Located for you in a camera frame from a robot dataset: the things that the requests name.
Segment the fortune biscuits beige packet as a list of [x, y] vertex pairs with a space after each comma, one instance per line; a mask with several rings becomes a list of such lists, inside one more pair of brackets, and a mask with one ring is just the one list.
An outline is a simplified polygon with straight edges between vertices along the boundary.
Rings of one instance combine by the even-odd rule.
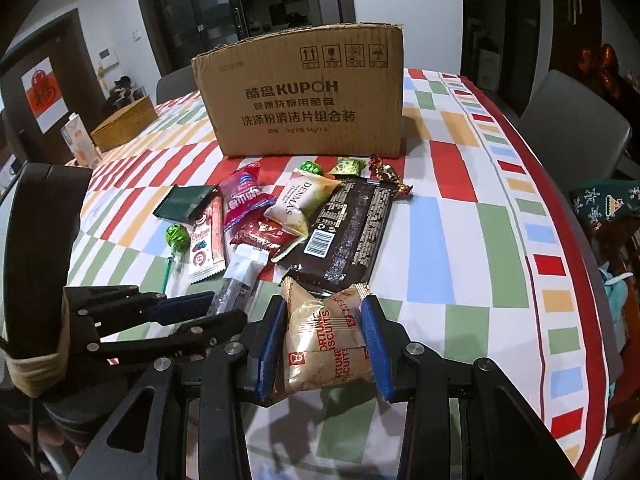
[[288, 307], [282, 375], [273, 387], [278, 403], [301, 391], [372, 382], [373, 372], [361, 329], [361, 284], [316, 298], [292, 278], [281, 282]]

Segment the red snack packet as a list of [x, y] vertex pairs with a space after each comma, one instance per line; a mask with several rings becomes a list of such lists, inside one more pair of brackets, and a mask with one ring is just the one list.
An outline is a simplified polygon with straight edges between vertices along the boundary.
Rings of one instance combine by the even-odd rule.
[[278, 222], [268, 219], [246, 222], [231, 239], [233, 245], [247, 244], [266, 250], [271, 258], [276, 258], [295, 241], [295, 235], [283, 231]]

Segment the woven wicker box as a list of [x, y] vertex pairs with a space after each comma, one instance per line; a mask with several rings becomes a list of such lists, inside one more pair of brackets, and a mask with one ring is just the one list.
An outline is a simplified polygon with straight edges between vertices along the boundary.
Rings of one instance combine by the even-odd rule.
[[108, 152], [134, 139], [157, 118], [151, 99], [145, 96], [105, 119], [90, 133], [90, 136], [102, 152]]

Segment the dark green snack pouch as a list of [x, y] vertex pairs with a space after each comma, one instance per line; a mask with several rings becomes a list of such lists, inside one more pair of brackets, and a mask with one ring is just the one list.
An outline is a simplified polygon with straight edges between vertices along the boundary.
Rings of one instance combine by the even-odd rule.
[[212, 200], [215, 185], [174, 185], [153, 210], [156, 218], [192, 224], [201, 217]]

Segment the pink purple snack packet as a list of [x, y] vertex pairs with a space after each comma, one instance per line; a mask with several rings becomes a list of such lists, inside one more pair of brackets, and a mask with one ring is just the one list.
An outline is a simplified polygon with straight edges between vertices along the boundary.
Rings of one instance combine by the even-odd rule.
[[230, 235], [239, 231], [245, 223], [259, 219], [277, 199], [258, 185], [260, 162], [251, 162], [235, 170], [218, 184], [227, 203], [224, 215], [224, 232]]

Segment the dark chocolate bar wrapper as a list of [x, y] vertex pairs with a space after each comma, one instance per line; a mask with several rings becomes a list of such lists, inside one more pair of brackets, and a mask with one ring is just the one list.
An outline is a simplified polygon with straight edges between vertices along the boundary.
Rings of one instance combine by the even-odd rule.
[[382, 181], [341, 180], [309, 236], [283, 258], [285, 275], [319, 297], [369, 281], [397, 192]]

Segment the green yellow snack packet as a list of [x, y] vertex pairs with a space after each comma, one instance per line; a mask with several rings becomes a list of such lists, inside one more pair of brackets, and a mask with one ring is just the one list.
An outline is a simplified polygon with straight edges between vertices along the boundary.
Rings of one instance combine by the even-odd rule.
[[363, 159], [339, 157], [329, 174], [336, 178], [360, 177], [365, 166], [367, 166], [367, 162]]

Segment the white orange drink carton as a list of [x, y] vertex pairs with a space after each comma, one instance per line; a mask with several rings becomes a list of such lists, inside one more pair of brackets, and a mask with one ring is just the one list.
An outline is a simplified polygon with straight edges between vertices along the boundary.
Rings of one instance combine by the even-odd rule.
[[77, 166], [90, 169], [99, 166], [101, 153], [77, 113], [70, 114], [66, 124], [61, 128], [61, 134]]

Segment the green lollipop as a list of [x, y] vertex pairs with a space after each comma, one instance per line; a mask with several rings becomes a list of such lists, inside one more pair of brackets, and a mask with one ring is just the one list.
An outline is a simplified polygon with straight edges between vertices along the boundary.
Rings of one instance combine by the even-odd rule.
[[191, 243], [188, 230], [180, 223], [174, 223], [171, 226], [168, 226], [165, 232], [165, 240], [167, 246], [170, 249], [170, 254], [166, 261], [165, 272], [163, 276], [163, 294], [166, 292], [171, 269], [174, 265], [174, 262], [182, 258], [182, 256], [188, 251]]

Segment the clear silver tube packet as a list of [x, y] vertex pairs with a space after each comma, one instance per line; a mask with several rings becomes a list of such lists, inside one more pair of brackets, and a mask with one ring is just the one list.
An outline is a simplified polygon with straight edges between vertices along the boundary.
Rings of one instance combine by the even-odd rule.
[[269, 252], [249, 244], [239, 244], [222, 277], [206, 315], [215, 316], [233, 310], [245, 311], [258, 275], [269, 262]]

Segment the white pink snack stick packet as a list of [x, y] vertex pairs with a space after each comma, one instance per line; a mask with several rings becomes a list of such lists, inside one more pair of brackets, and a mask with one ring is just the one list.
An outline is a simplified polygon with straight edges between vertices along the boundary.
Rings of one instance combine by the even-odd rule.
[[189, 252], [191, 283], [207, 280], [226, 270], [222, 208], [224, 201], [216, 194], [194, 223]]

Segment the red gold candy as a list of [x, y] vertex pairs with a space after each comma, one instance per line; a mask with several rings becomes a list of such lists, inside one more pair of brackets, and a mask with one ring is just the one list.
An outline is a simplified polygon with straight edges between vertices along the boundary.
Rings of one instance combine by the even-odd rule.
[[412, 186], [405, 184], [393, 166], [378, 155], [372, 155], [369, 159], [369, 170], [373, 177], [379, 181], [393, 185], [399, 196], [409, 196]]

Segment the small green candy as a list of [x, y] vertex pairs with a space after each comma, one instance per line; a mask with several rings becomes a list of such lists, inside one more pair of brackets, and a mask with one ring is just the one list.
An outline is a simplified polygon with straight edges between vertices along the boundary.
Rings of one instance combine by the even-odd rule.
[[313, 160], [306, 160], [306, 162], [303, 162], [299, 166], [299, 169], [308, 172], [308, 174], [316, 174], [317, 176], [324, 175], [322, 167]]

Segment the Denmas cream snack packet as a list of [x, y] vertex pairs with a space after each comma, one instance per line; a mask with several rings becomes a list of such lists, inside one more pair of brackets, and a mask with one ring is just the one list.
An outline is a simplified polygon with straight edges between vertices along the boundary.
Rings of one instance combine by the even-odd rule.
[[285, 232], [307, 237], [308, 220], [340, 186], [340, 182], [301, 169], [294, 169], [277, 201], [266, 209], [266, 219]]

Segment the red fu character poster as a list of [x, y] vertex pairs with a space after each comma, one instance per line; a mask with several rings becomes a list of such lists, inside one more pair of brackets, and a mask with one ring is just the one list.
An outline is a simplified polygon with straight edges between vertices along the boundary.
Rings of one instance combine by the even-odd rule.
[[21, 76], [29, 109], [39, 130], [47, 133], [68, 114], [68, 108], [50, 58], [44, 58]]

